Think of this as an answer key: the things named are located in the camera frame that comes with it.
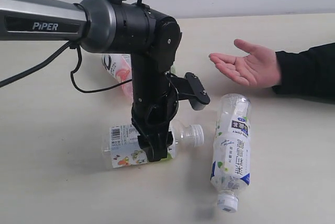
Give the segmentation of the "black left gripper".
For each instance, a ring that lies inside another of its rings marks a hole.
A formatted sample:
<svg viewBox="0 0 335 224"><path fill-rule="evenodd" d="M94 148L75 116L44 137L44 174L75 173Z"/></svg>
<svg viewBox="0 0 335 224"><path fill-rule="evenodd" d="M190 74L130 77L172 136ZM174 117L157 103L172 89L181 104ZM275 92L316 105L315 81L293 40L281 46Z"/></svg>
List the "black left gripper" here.
<svg viewBox="0 0 335 224"><path fill-rule="evenodd" d="M178 110L177 88L173 84L176 78L173 73L165 73L161 81L152 79L134 92L131 121L140 133L138 144L147 152L149 162L167 158L173 143L169 126Z"/></svg>

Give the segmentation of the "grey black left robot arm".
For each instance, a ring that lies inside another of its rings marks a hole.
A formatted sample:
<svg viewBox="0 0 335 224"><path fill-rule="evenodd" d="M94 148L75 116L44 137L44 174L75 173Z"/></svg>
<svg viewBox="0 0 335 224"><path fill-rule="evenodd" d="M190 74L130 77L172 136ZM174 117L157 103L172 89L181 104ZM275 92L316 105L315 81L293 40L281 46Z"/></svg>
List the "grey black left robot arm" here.
<svg viewBox="0 0 335 224"><path fill-rule="evenodd" d="M178 102L168 73L181 36L173 17L122 0L1 0L3 41L65 41L89 53L130 55L131 121L151 162L167 157L173 142L169 124Z"/></svg>

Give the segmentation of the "person's open hand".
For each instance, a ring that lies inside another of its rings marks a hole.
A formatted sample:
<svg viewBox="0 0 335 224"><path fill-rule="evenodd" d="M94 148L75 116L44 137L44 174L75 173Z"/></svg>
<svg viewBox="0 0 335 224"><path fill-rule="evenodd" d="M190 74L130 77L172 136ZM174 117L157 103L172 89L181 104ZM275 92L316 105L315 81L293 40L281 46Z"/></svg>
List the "person's open hand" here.
<svg viewBox="0 0 335 224"><path fill-rule="evenodd" d="M220 73L239 85L255 88L270 88L281 83L281 69L274 50L241 39L234 40L233 44L247 55L209 55Z"/></svg>

